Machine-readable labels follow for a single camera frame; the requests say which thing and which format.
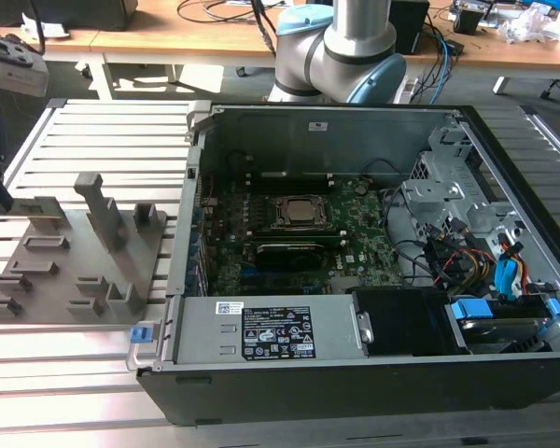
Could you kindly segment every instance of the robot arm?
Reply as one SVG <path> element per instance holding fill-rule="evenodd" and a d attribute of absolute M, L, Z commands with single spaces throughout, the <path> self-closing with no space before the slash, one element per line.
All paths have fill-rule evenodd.
<path fill-rule="evenodd" d="M 381 104 L 396 93 L 406 62 L 394 52 L 390 0 L 334 0 L 280 14 L 276 79 L 269 101 Z"/>

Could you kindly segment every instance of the wooden desk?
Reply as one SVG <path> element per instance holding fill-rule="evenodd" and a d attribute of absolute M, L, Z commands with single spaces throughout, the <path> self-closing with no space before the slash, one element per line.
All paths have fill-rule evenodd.
<path fill-rule="evenodd" d="M 273 66 L 256 25 L 242 23 L 193 23 L 180 18 L 176 8 L 181 0 L 139 0 L 131 26 L 124 33 L 100 32 L 91 42 L 91 51 L 131 54 L 174 54 L 211 58 L 251 58 Z M 246 7 L 219 6 L 212 12 L 229 17 L 247 12 Z M 276 22 L 281 8 L 267 11 Z M 195 0 L 182 9 L 186 17 L 211 19 Z"/>
<path fill-rule="evenodd" d="M 557 42 L 517 42 L 508 44 L 500 40 L 497 30 L 479 27 L 476 35 L 459 35 L 453 32 L 453 24 L 443 20 L 447 12 L 435 8 L 447 7 L 451 0 L 431 0 L 429 15 L 434 25 L 446 39 L 453 39 L 465 46 L 458 60 L 458 67 L 513 69 L 513 70 L 553 70 L 560 71 L 560 49 Z M 419 55 L 407 56 L 409 63 L 427 64 L 436 60 L 436 48 L 431 39 L 425 37 Z"/>
<path fill-rule="evenodd" d="M 272 54 L 265 47 L 257 26 L 241 23 L 193 23 L 176 14 L 181 0 L 139 0 L 129 30 L 123 33 L 73 30 L 72 39 L 49 39 L 46 59 L 88 63 L 100 98 L 111 99 L 109 63 L 160 63 L 167 66 L 185 63 L 209 63 L 227 66 L 273 67 Z M 185 16 L 209 20 L 199 3 L 183 8 Z M 429 11 L 434 24 L 446 38 L 465 45 L 455 72 L 475 76 L 502 77 L 495 88 L 501 92 L 509 77 L 560 78 L 560 50 L 556 42 L 519 42 L 513 45 L 499 39 L 497 30 L 483 29 L 477 35 L 457 35 L 437 8 L 450 0 L 431 0 Z M 214 12 L 230 16 L 247 11 L 244 7 L 220 6 Z M 276 21 L 281 9 L 268 15 Z M 0 33 L 12 32 L 0 28 Z M 424 37 L 419 54 L 407 56 L 409 77 L 415 77 L 436 60 L 436 49 Z"/>

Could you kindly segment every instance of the slotted metal surface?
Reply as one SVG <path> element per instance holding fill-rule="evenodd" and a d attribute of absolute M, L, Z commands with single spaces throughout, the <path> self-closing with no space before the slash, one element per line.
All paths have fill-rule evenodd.
<path fill-rule="evenodd" d="M 560 147 L 518 107 L 485 108 L 479 112 L 560 226 Z M 486 174 L 496 196 L 505 198 L 497 181 Z"/>
<path fill-rule="evenodd" d="M 82 207 L 73 192 L 76 173 L 93 170 L 103 173 L 105 195 L 120 208 L 145 199 L 166 211 L 167 238 L 146 319 L 163 313 L 188 150 L 187 110 L 187 103 L 71 101 L 44 115 L 45 126 L 35 128 L 10 170 L 16 196 L 56 195 L 65 208 Z M 509 129 L 502 128 L 507 121 L 497 117 L 496 131 Z M 0 272 L 26 226 L 22 218 L 0 219 Z M 460 446 L 463 438 L 487 438 L 491 446 L 560 443 L 560 394 L 521 411 L 172 427 L 127 372 L 128 332 L 123 326 L 0 325 L 0 448 Z M 154 349 L 142 347 L 141 354 L 152 356 Z M 473 381 L 481 379 L 469 378 L 469 387 Z M 270 385 L 291 394 L 308 386 Z"/>

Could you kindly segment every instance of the metal bracket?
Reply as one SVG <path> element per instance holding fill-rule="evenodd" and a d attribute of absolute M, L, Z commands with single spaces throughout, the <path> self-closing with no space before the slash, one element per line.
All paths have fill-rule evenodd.
<path fill-rule="evenodd" d="M 143 329 L 150 329 L 151 330 L 151 341 L 157 341 L 158 344 L 160 338 L 160 328 L 161 328 L 161 320 L 158 321 L 141 321 L 137 322 L 134 326 L 137 328 Z M 129 352 L 127 353 L 127 357 L 125 359 L 125 363 L 127 365 L 127 369 L 129 371 L 137 371 L 138 369 L 143 369 L 147 367 L 151 367 L 153 365 L 154 359 L 149 359 L 145 361 L 139 360 L 139 347 L 143 343 L 131 343 L 129 345 Z"/>

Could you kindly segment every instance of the gray fixture plate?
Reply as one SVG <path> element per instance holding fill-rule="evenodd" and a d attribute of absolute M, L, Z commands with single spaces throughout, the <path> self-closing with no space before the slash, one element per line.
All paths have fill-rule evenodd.
<path fill-rule="evenodd" d="M 108 254 L 100 243 L 84 210 L 66 210 L 70 227 L 58 229 L 58 234 L 66 238 L 70 247 L 63 249 L 44 248 L 27 250 L 23 242 L 28 236 L 44 235 L 30 225 L 21 238 L 3 274 L 10 274 L 15 263 L 47 263 L 53 261 L 58 270 L 56 274 L 26 273 L 31 281 L 29 292 L 9 294 L 21 310 L 16 315 L 0 317 L 0 323 L 12 324 L 134 324 L 143 317 L 147 294 L 160 249 L 165 227 L 166 214 L 158 212 L 159 226 L 137 231 L 134 226 L 133 212 L 120 211 L 124 227 L 128 230 L 126 245 L 117 252 Z M 109 283 L 114 282 L 124 298 L 132 282 L 143 305 L 134 314 L 115 315 L 102 303 L 99 315 L 71 314 L 67 307 L 69 301 L 84 302 L 90 298 L 81 295 L 77 289 L 78 277 L 102 276 Z M 7 296 L 0 291 L 0 300 Z"/>

